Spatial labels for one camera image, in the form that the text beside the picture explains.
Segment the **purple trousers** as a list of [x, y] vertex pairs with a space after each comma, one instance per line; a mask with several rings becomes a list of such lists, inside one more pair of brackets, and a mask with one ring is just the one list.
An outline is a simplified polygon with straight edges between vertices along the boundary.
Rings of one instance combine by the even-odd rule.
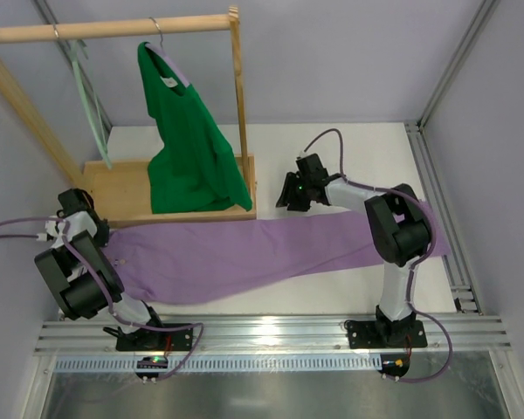
[[354, 211], [144, 224], [112, 232], [103, 252], [132, 298], [176, 306], [383, 263], [366, 216]]

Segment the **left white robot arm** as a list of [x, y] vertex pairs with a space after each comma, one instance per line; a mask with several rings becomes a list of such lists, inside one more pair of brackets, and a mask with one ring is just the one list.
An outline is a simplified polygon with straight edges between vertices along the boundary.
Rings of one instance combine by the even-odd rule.
[[71, 320], [92, 319], [102, 311], [123, 321], [103, 332], [116, 339], [118, 351], [158, 350], [164, 335], [155, 310], [129, 297], [114, 266], [102, 252], [109, 241], [108, 221], [101, 219], [83, 189], [58, 195], [60, 210], [45, 221], [39, 240], [51, 247], [34, 263], [60, 311]]

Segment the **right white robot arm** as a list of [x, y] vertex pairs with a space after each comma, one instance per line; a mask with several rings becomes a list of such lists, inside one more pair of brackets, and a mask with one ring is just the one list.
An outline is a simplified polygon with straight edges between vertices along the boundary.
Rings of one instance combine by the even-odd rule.
[[417, 265], [434, 244], [434, 232], [408, 184], [377, 189], [330, 175], [317, 154], [299, 157], [288, 172], [278, 208], [307, 212], [312, 203], [352, 210], [367, 216], [372, 243], [384, 262], [383, 292], [373, 322], [347, 322], [350, 346], [408, 347], [417, 335], [412, 307]]

